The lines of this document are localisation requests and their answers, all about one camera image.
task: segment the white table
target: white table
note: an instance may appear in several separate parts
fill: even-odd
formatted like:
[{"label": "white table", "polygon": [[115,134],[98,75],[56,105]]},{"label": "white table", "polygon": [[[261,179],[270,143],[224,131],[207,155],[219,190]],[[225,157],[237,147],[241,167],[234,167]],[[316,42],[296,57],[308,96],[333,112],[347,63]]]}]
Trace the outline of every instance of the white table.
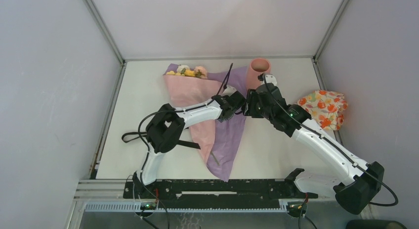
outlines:
[{"label": "white table", "polygon": [[[136,131],[149,113],[169,102],[162,74],[170,63],[190,67],[202,65],[209,72],[227,71],[247,66],[250,59],[131,61],[126,66],[122,86],[99,164],[97,179],[126,179],[143,164],[146,146],[141,140],[121,141],[121,135]],[[269,60],[271,73],[287,103],[319,89],[309,58]],[[181,139],[191,140],[185,130]],[[242,141],[234,161],[231,179],[283,179],[295,168],[330,174],[328,167],[308,149],[273,128],[264,119],[246,119]],[[160,166],[159,179],[216,179],[206,168],[195,149],[177,146],[166,154]]]}]

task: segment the pink cup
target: pink cup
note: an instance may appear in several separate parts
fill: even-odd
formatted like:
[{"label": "pink cup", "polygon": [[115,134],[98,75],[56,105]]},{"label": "pink cup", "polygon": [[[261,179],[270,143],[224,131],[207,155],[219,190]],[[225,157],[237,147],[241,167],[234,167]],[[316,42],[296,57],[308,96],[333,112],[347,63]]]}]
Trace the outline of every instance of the pink cup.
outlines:
[{"label": "pink cup", "polygon": [[271,63],[265,58],[255,58],[250,62],[246,76],[246,89],[256,89],[260,86],[257,77],[262,73],[271,73]]}]

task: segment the white wall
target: white wall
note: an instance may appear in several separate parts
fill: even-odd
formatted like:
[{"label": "white wall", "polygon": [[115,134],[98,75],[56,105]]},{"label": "white wall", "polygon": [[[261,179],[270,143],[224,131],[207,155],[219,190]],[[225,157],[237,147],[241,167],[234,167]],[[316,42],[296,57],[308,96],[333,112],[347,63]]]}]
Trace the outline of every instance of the white wall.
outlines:
[{"label": "white wall", "polygon": [[311,55],[342,0],[94,0],[125,58]]},{"label": "white wall", "polygon": [[[382,219],[418,228],[419,0],[352,0],[320,69],[329,89],[349,102],[343,140],[384,168],[400,204],[379,208]],[[383,188],[374,199],[392,202]]]},{"label": "white wall", "polygon": [[118,69],[82,0],[0,0],[0,228],[63,228]]}]

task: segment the orange floral pattern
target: orange floral pattern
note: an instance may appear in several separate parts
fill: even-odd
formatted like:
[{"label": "orange floral pattern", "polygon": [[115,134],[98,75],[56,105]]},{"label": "orange floral pattern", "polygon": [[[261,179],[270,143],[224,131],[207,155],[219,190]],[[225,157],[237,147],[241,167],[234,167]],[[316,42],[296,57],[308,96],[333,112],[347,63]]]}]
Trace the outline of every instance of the orange floral pattern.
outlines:
[{"label": "orange floral pattern", "polygon": [[338,92],[315,91],[298,101],[317,123],[326,130],[339,130],[343,124],[343,111],[348,103]]}]

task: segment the black strap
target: black strap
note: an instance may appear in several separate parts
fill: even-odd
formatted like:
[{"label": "black strap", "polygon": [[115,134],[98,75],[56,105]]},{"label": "black strap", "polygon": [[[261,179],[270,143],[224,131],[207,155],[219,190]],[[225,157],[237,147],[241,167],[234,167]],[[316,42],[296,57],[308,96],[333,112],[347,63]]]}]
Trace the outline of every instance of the black strap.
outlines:
[{"label": "black strap", "polygon": [[[140,132],[140,134],[141,134],[141,136],[143,136],[143,137],[145,137],[145,136],[147,135],[147,133],[146,133],[146,132]],[[125,137],[127,137],[127,136],[131,136],[131,135],[134,135],[134,136],[136,136],[136,137],[131,138],[131,139],[128,139],[128,140],[125,140]],[[122,141],[123,141],[123,142],[125,142],[125,143],[128,143],[128,142],[130,142],[130,141],[133,141],[133,140],[135,140],[135,139],[139,139],[139,138],[140,138],[140,136],[138,135],[138,132],[129,132],[129,133],[125,133],[125,134],[123,134],[123,135],[122,135],[122,137],[121,137]],[[183,140],[179,140],[179,141],[177,141],[177,145],[181,145],[181,146],[185,146],[185,147],[190,147],[190,148],[194,148],[194,149],[201,149],[201,148],[199,147],[199,144],[197,144],[197,143],[195,143],[195,142],[191,142],[191,141],[183,141]]]}]

